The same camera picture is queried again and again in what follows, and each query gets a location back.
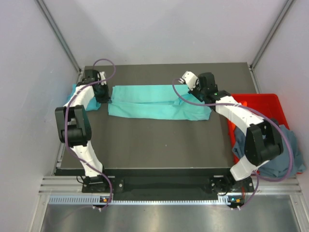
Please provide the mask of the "teal t-shirt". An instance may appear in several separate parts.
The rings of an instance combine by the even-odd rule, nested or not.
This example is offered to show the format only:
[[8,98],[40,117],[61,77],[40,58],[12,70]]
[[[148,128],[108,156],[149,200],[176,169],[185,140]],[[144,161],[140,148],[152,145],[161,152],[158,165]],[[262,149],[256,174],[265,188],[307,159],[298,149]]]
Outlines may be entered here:
[[209,120],[211,109],[184,102],[172,85],[114,86],[110,116],[159,120]]

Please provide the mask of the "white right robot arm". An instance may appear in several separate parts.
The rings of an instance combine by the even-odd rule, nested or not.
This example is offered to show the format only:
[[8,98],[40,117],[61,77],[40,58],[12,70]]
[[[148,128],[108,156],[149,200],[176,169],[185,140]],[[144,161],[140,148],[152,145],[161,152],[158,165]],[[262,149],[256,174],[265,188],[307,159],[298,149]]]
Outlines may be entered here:
[[226,117],[245,135],[244,155],[230,169],[232,175],[225,179],[226,187],[237,191],[242,187],[243,179],[283,152],[281,135],[273,126],[277,122],[268,122],[238,103],[230,93],[219,90],[210,72],[196,76],[186,71],[182,79],[190,94],[200,102],[212,104],[212,110]]

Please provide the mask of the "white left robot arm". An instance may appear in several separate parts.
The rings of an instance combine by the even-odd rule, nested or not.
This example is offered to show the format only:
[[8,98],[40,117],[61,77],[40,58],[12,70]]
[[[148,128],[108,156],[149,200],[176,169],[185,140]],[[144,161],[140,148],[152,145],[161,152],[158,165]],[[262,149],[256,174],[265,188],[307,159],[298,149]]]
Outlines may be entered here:
[[59,139],[68,144],[69,150],[82,164],[84,185],[93,185],[101,192],[106,191],[110,183],[102,175],[104,166],[92,147],[92,130],[86,111],[97,109],[101,103],[110,101],[105,79],[105,72],[86,70],[85,77],[73,87],[68,102],[55,109]]

